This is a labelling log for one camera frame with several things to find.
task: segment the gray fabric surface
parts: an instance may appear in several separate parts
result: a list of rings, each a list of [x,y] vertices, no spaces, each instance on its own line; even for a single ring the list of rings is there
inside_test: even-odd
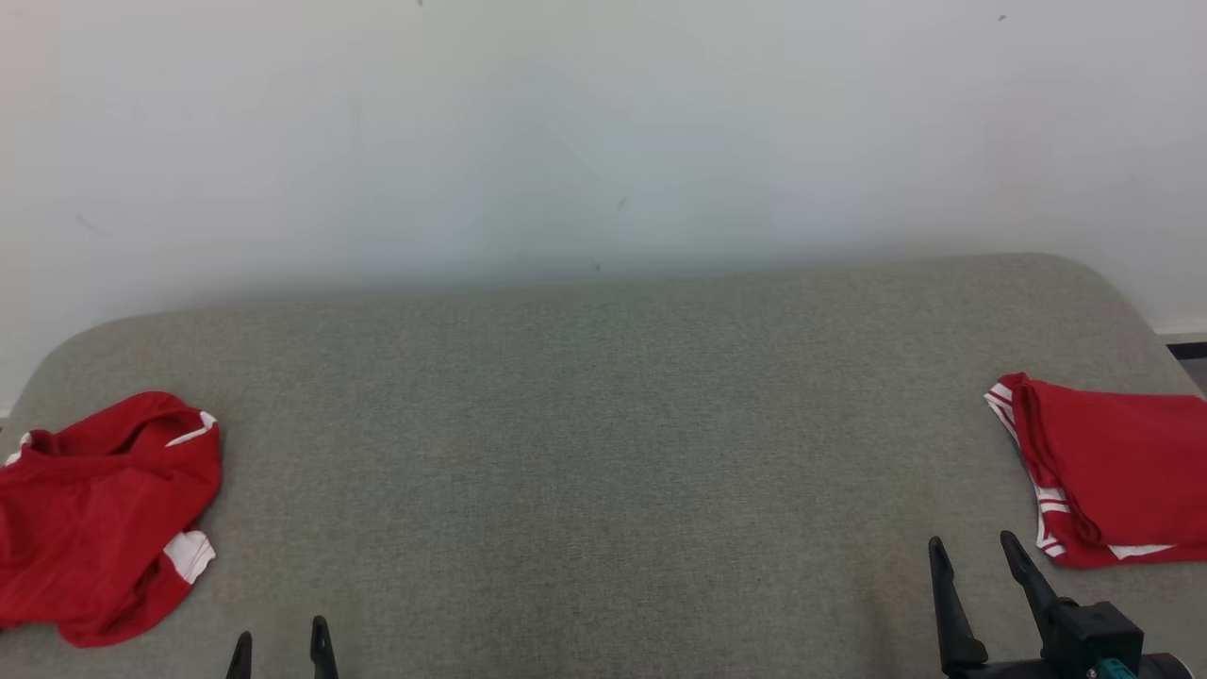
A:
[[[309,621],[374,677],[933,677],[944,538],[995,658],[1038,637],[998,531],[1207,672],[1207,566],[1062,572],[981,394],[1002,374],[1196,393],[1066,259],[226,308],[86,332],[0,434],[146,390],[223,428],[217,560],[163,624],[80,651],[0,633],[28,679],[304,677]]]

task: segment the red cloth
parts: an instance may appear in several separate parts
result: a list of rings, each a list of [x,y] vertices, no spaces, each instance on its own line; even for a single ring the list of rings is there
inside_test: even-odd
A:
[[[150,630],[214,558],[192,523],[220,482],[216,421],[171,394],[27,434],[0,468],[0,628],[51,622],[75,646]]]
[[[1207,561],[1207,402],[1078,392],[1026,374],[985,396],[1036,488],[1056,563]]]

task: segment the white wall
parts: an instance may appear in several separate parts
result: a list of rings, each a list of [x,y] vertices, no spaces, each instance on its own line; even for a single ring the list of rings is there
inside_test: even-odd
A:
[[[1044,250],[1207,329],[1199,0],[0,0],[0,406],[121,315],[596,263]]]

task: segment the black mount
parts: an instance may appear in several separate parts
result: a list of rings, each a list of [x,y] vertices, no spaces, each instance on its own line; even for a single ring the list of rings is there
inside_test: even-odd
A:
[[[310,662],[314,663],[314,679],[339,679],[336,651],[331,648],[331,632],[321,615],[314,616],[310,624]],[[239,634],[227,679],[251,679],[251,632]]]
[[[935,537],[931,538],[929,545],[931,585],[934,589],[939,662],[944,674],[952,679],[1190,678],[1182,662],[1171,655],[1142,655],[1144,632],[1110,603],[1083,607],[1068,597],[1057,597],[1014,533],[1002,532],[1002,550],[1010,566],[1010,575],[1022,586],[1031,615],[1036,619],[1043,643],[1039,660],[989,662],[985,644],[973,636],[956,593],[955,568],[943,540]]]

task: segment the gray couch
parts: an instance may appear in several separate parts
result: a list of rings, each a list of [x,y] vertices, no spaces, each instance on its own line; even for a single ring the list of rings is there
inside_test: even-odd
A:
[[[1207,566],[1060,570],[981,394],[1196,393],[1100,275],[1040,254],[161,314],[70,339],[2,433],[162,390],[214,414],[217,560],[118,646],[0,674],[935,677],[927,539],[995,660],[1038,636],[998,532],[1207,672]]]

